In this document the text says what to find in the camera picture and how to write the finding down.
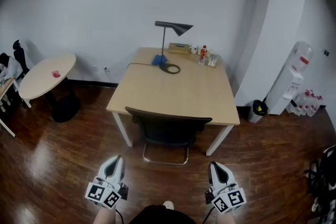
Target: chair backrest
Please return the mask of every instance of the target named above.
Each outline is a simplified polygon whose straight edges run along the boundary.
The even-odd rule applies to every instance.
[[[14,42],[13,49],[14,58],[20,63],[23,73],[27,74],[29,72],[29,69],[26,65],[25,52],[23,51],[23,48],[21,48],[18,40]]]
[[[332,186],[336,184],[336,145],[325,150],[321,157],[320,169],[327,182]]]
[[[140,127],[142,138],[147,143],[170,146],[192,145],[196,132],[202,131],[204,125],[212,118],[193,118],[153,113],[125,107],[133,116],[133,122]]]

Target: lamp stand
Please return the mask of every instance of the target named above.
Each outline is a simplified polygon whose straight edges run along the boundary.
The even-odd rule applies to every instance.
[[[162,51],[161,51],[161,63],[159,65],[160,69],[166,73],[169,73],[169,74],[177,74],[181,71],[180,67],[177,66],[177,65],[174,65],[172,63],[163,63],[163,47],[164,47],[164,37],[166,35],[166,28],[164,27],[163,29],[163,40],[162,40]],[[178,69],[178,71],[176,72],[172,72],[169,70],[170,67],[176,67]]]

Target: table leg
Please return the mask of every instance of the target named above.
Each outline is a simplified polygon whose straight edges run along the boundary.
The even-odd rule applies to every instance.
[[[2,103],[2,101],[0,100],[0,109],[1,109],[1,111],[2,112],[6,112],[6,109],[3,107],[3,103]]]
[[[72,97],[77,97],[75,92],[73,91],[73,87],[72,87],[72,84],[70,83],[70,81],[68,80],[68,77],[66,77],[64,79],[64,82],[67,84],[67,87],[68,87],[68,91],[69,91],[69,94],[72,96]]]
[[[51,105],[52,108],[56,108],[57,101],[51,91],[48,91],[44,94],[44,97],[47,99],[48,103]]]
[[[229,134],[232,128],[233,128],[233,125],[228,125],[221,130],[221,132],[217,135],[215,141],[211,144],[211,146],[206,151],[206,156],[210,156],[213,154],[213,152],[218,148],[218,146],[221,144],[224,138]]]
[[[13,133],[12,131],[11,131],[11,129],[10,128],[8,128],[8,126],[0,119],[0,124],[13,136],[13,137],[15,137],[15,133]]]
[[[119,114],[117,112],[112,112],[113,116],[114,116],[114,119],[116,120],[116,123],[120,129],[120,132],[122,134],[122,136],[124,137],[126,143],[127,143],[127,146],[132,146],[133,143],[131,142],[131,140],[129,139],[128,135],[127,135],[127,132],[124,128],[124,125],[122,125],[122,122],[120,120],[120,117],[119,117]]]
[[[16,89],[17,93],[19,93],[19,85],[17,84],[15,80],[13,81],[13,84],[14,84],[14,88]],[[26,103],[27,107],[31,109],[32,105],[30,104],[29,100],[27,99],[22,99],[22,100]]]
[[[11,102],[9,101],[7,95],[4,94],[4,96],[2,96],[2,100],[4,100],[7,103],[7,105],[11,105]]]

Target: trash can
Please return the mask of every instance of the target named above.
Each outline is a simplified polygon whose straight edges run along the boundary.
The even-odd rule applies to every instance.
[[[267,109],[268,108],[264,102],[254,100],[250,112],[248,113],[248,121],[257,123],[263,116],[266,115]]]

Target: person's shoe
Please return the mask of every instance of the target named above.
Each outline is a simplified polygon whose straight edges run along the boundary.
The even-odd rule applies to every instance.
[[[167,209],[170,209],[170,210],[174,210],[174,204],[172,201],[165,201],[163,203],[163,205],[167,208]]]

